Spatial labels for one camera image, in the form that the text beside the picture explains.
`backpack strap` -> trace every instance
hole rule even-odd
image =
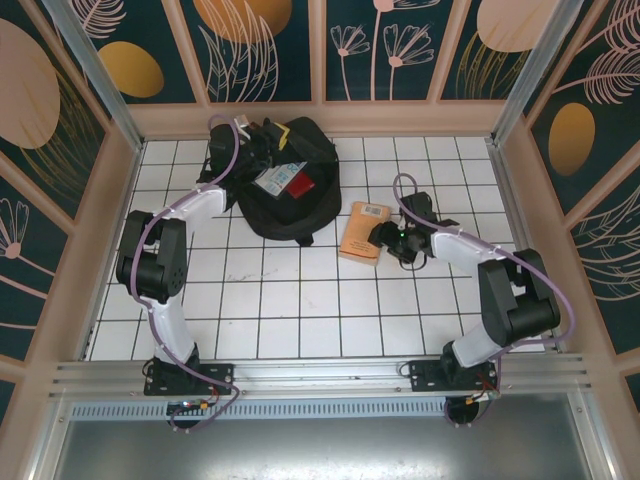
[[[306,237],[296,238],[296,242],[301,247],[310,247],[313,245],[313,235],[307,235]]]

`black cable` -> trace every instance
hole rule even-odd
[[[403,263],[403,261],[400,259],[398,259],[398,263],[400,264],[400,268],[403,269],[405,272],[417,272],[418,270],[422,270],[424,267],[427,266],[427,255],[424,254],[422,265],[420,265],[418,268],[405,268],[404,265],[413,265],[413,263]]]

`orange circle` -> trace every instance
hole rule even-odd
[[[262,38],[261,34],[251,33],[256,28],[260,29],[260,18],[275,37],[289,23],[293,9],[291,0],[194,0],[193,3],[214,33],[236,43],[254,43]]]

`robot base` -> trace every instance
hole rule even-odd
[[[233,383],[233,364],[231,363],[203,363],[200,364],[198,349],[186,362],[189,368],[198,373],[224,383]],[[144,394],[150,397],[195,396],[206,397],[212,394],[211,384],[195,378],[177,365],[163,362],[153,357],[149,362],[145,374]],[[222,395],[231,395],[231,389],[216,386]]]

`white tile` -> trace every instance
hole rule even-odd
[[[450,218],[458,222],[459,226],[453,226],[451,228],[460,229],[463,231],[470,233],[471,235],[478,236],[478,227],[476,226],[476,219],[473,216],[473,213],[446,213],[441,215],[441,219]]]
[[[398,170],[400,173],[411,175],[418,185],[433,185],[431,178],[431,169],[427,160],[411,160],[398,162]],[[401,179],[401,185],[410,185],[411,182],[406,178]]]
[[[265,248],[263,280],[298,280],[300,250],[299,248]]]
[[[260,318],[298,317],[300,283],[263,282]]]
[[[339,160],[364,160],[362,138],[334,138]]]
[[[364,162],[340,162],[340,185],[343,187],[364,187],[367,174]]]
[[[193,248],[226,248],[229,237],[228,218],[210,218],[198,225],[193,235]]]
[[[258,358],[298,358],[298,319],[260,321]]]
[[[495,185],[497,183],[490,160],[463,160],[462,168],[469,185]]]
[[[364,155],[367,160],[396,160],[393,138],[371,137],[364,139]]]
[[[367,162],[367,182],[369,186],[393,185],[393,179],[398,175],[396,162]]]
[[[258,320],[221,320],[216,358],[256,358],[258,353]]]
[[[185,288],[182,303],[186,319],[219,317],[221,283],[188,283]]]
[[[458,313],[453,283],[449,278],[420,278],[416,280],[420,313]]]
[[[221,318],[258,318],[259,309],[259,283],[224,284]]]
[[[378,317],[343,318],[342,355],[344,357],[375,357],[382,355],[380,319]]]
[[[382,252],[380,252],[380,260],[378,260],[378,265],[376,266],[376,273],[379,279],[413,278],[413,272],[411,270],[403,270],[402,267],[400,267],[398,259],[392,256],[386,248],[383,248]]]
[[[91,360],[131,360],[137,331],[137,320],[100,322]]]
[[[174,165],[169,190],[191,190],[195,188],[202,165]]]
[[[427,355],[439,355],[442,347],[462,336],[458,315],[423,315],[422,331]]]
[[[469,187],[471,205],[473,211],[478,212],[504,212],[504,204],[497,186]]]
[[[303,318],[300,320],[300,356],[303,358],[340,356],[340,320]]]
[[[189,320],[187,330],[198,345],[198,353],[203,360],[216,358],[216,341],[218,338],[217,320]]]
[[[164,201],[164,204],[167,206],[172,205],[173,203],[187,195],[189,192],[191,192],[191,190],[169,190],[168,192],[166,192],[167,199]]]
[[[342,243],[342,237],[347,229],[347,223],[349,223],[349,217],[341,216],[336,218],[336,235],[338,237],[338,245]]]
[[[337,249],[333,247],[309,247],[300,249],[302,280],[327,280],[338,278]]]
[[[132,360],[149,360],[155,355],[156,342],[151,335],[149,322],[146,319],[140,321],[136,345],[133,349]]]
[[[209,140],[181,140],[176,151],[176,164],[197,163],[200,166],[208,156]]]
[[[466,335],[482,323],[482,315],[460,315],[460,320],[462,320],[462,333]]]
[[[431,161],[431,174],[435,185],[464,185],[464,174],[460,162],[447,160]]]
[[[335,247],[338,243],[336,242],[336,222],[332,220],[329,225],[326,227],[322,227],[320,230],[313,234],[313,245],[311,248],[315,247]]]
[[[338,257],[338,273],[340,280],[375,278],[375,267]]]
[[[176,141],[148,142],[144,151],[143,165],[171,165],[176,153]]]
[[[398,202],[393,196],[392,187],[369,187],[369,198],[370,203],[389,207],[392,213],[398,212]]]
[[[487,144],[482,137],[456,137],[456,142],[462,159],[489,158]]]
[[[480,313],[480,289],[475,278],[454,278],[460,313]]]
[[[225,282],[258,282],[261,279],[261,274],[261,248],[237,248],[227,250],[227,268],[224,273]]]
[[[224,274],[225,251],[191,250],[187,282],[220,282]]]
[[[166,190],[171,176],[171,165],[143,165],[140,167],[136,190]]]
[[[382,317],[385,355],[424,355],[419,317]]]
[[[429,257],[424,268],[416,270],[415,274],[416,278],[450,277],[451,270],[449,270],[449,262]]]
[[[378,280],[378,296],[382,315],[418,313],[413,280]]]
[[[398,160],[427,159],[427,149],[423,137],[396,137],[395,141]]]
[[[124,285],[109,285],[102,320],[138,320],[142,307],[127,292]]]
[[[229,247],[262,247],[262,240],[244,218],[231,219]]]
[[[298,242],[295,240],[269,240],[268,238],[264,239],[265,247],[297,247],[299,248]]]
[[[436,186],[436,195],[441,213],[469,213],[473,211],[467,187]]]
[[[378,315],[375,280],[340,280],[340,315]]]
[[[141,210],[143,212],[153,212],[161,210],[164,207],[164,197],[166,192],[135,192],[129,211]]]
[[[351,215],[351,209],[355,202],[367,203],[369,201],[367,187],[347,187],[343,188],[341,193],[342,209],[340,215]]]
[[[477,213],[476,221],[480,238],[492,243],[512,243],[513,235],[509,220],[504,213]]]
[[[431,160],[458,158],[458,149],[453,137],[427,137],[427,151]]]
[[[302,317],[335,317],[338,315],[338,282],[302,282],[300,284]]]

